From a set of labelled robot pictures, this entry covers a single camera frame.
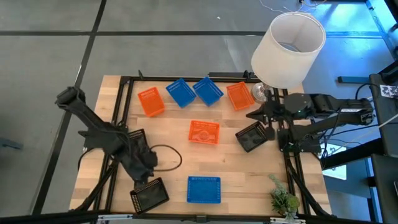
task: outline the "gray floor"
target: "gray floor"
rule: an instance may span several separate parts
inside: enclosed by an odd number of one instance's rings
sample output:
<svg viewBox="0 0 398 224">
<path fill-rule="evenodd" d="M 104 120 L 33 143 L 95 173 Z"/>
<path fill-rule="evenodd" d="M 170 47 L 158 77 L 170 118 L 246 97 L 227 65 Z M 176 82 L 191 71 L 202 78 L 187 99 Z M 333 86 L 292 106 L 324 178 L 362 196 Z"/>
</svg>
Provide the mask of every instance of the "gray floor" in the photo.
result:
<svg viewBox="0 0 398 224">
<path fill-rule="evenodd" d="M 0 0 L 0 31 L 91 30 L 100 2 Z M 294 0 L 262 2 L 275 10 L 287 11 L 283 6 L 292 11 L 300 8 Z M 325 3 L 309 12 L 329 34 L 378 32 L 364 3 Z M 278 14 L 262 7 L 258 0 L 113 0 L 105 7 L 99 30 L 266 30 Z M 97 37 L 81 87 L 88 105 L 93 107 L 103 75 L 137 75 L 138 69 L 144 75 L 170 76 L 250 70 L 251 55 L 260 39 Z M 66 86 L 73 85 L 87 41 L 88 37 L 0 37 L 0 136 L 24 144 L 21 151 L 0 149 L 0 217 L 30 213 L 62 116 L 62 111 L 54 105 L 55 97 Z M 339 85 L 338 76 L 366 77 L 392 61 L 380 37 L 328 38 L 303 83 L 304 89 L 307 93 L 353 98 L 358 86 Z M 371 94 L 364 88 L 360 96 Z M 345 126 L 337 131 L 351 128 Z M 45 213 L 68 209 L 83 145 L 83 139 L 77 135 L 81 129 L 84 125 L 72 118 Z M 365 132 L 342 134 L 336 139 L 350 141 Z M 375 130 L 358 141 L 378 137 Z M 363 198 L 334 192 L 329 196 L 335 215 L 369 219 Z"/>
</svg>

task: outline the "blue plastic basket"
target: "blue plastic basket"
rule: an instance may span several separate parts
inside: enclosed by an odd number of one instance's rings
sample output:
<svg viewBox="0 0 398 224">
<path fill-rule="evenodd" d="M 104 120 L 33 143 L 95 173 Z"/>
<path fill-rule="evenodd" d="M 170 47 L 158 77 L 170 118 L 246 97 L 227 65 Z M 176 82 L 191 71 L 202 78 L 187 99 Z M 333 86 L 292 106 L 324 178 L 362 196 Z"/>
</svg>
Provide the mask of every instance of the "blue plastic basket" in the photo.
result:
<svg viewBox="0 0 398 224">
<path fill-rule="evenodd" d="M 211 79 L 205 77 L 194 84 L 193 89 L 207 106 L 216 103 L 224 93 L 213 83 Z"/>
<path fill-rule="evenodd" d="M 219 177 L 188 177 L 187 202 L 221 203 Z"/>
<path fill-rule="evenodd" d="M 195 97 L 197 97 L 182 78 L 168 85 L 166 90 L 181 108 L 184 108 L 188 104 L 192 103 Z"/>
</svg>

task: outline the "orange plastic basket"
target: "orange plastic basket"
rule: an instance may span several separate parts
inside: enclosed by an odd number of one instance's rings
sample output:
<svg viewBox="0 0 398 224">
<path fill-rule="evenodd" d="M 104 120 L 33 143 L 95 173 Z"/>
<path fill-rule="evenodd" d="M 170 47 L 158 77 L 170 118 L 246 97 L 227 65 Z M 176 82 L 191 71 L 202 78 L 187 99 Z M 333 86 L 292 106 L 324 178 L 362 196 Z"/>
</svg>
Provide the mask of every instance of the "orange plastic basket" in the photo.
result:
<svg viewBox="0 0 398 224">
<path fill-rule="evenodd" d="M 188 139 L 193 142 L 218 144 L 219 133 L 218 123 L 192 120 Z"/>
<path fill-rule="evenodd" d="M 138 98 L 147 116 L 155 116 L 164 111 L 164 103 L 156 87 L 138 93 Z"/>
<path fill-rule="evenodd" d="M 226 89 L 235 110 L 245 109 L 254 104 L 253 97 L 244 82 L 227 86 Z"/>
</svg>

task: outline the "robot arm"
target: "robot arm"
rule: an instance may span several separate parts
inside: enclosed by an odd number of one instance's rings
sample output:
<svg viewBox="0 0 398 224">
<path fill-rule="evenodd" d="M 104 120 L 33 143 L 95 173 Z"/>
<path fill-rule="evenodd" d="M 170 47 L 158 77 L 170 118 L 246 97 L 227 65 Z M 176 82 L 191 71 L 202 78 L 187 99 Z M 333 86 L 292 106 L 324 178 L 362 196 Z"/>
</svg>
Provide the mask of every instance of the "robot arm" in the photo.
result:
<svg viewBox="0 0 398 224">
<path fill-rule="evenodd" d="M 61 92 L 55 103 L 88 127 L 88 131 L 80 132 L 83 137 L 120 162 L 136 184 L 146 184 L 157 165 L 156 153 L 146 143 L 131 139 L 126 128 L 104 122 L 86 105 L 85 99 L 84 92 L 73 86 Z"/>
<path fill-rule="evenodd" d="M 306 136 L 317 136 L 334 126 L 345 124 L 369 125 L 374 119 L 373 108 L 367 99 L 338 100 L 325 94 L 294 93 L 284 98 L 284 104 L 274 100 L 267 101 L 261 107 L 246 115 L 248 118 L 264 122 L 265 118 L 271 121 L 286 121 L 289 129 L 280 130 L 279 140 L 282 142 L 304 143 Z M 295 125 L 294 120 L 323 118 L 323 120 L 306 126 Z M 313 138 L 309 145 L 317 142 Z"/>
</svg>

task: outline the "potted plant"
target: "potted plant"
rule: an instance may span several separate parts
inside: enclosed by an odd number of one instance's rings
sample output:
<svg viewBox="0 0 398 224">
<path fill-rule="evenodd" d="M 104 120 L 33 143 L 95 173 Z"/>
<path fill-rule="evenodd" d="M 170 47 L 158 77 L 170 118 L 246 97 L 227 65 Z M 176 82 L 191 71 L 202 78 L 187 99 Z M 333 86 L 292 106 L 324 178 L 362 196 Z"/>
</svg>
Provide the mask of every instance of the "potted plant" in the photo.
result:
<svg viewBox="0 0 398 224">
<path fill-rule="evenodd" d="M 286 188 L 282 185 L 274 175 L 268 176 L 276 186 L 276 189 L 271 191 L 272 197 L 272 210 L 285 216 L 288 223 L 293 223 L 294 219 L 297 218 L 297 209 L 300 206 L 299 198 L 288 193 Z"/>
</svg>

